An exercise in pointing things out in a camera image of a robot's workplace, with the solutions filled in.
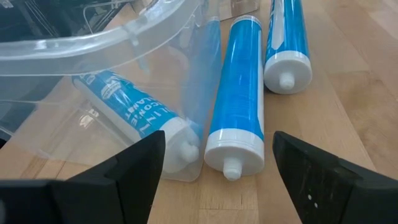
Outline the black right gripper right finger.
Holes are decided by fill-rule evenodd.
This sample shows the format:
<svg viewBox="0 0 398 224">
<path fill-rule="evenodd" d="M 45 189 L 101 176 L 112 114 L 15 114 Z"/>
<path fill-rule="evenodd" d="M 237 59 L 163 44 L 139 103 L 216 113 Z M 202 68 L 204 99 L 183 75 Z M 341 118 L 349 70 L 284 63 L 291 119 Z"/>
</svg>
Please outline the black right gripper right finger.
<svg viewBox="0 0 398 224">
<path fill-rule="evenodd" d="M 397 180 L 283 131 L 272 150 L 302 223 L 397 223 Z"/>
</svg>

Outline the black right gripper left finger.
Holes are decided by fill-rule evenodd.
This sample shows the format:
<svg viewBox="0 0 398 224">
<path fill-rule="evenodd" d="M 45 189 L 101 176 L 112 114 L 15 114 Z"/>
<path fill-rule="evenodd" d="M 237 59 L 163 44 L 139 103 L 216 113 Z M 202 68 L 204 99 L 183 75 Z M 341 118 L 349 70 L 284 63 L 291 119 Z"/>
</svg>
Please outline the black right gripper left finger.
<svg viewBox="0 0 398 224">
<path fill-rule="evenodd" d="M 155 131 L 67 180 L 2 180 L 1 223 L 147 223 L 164 157 Z"/>
</svg>

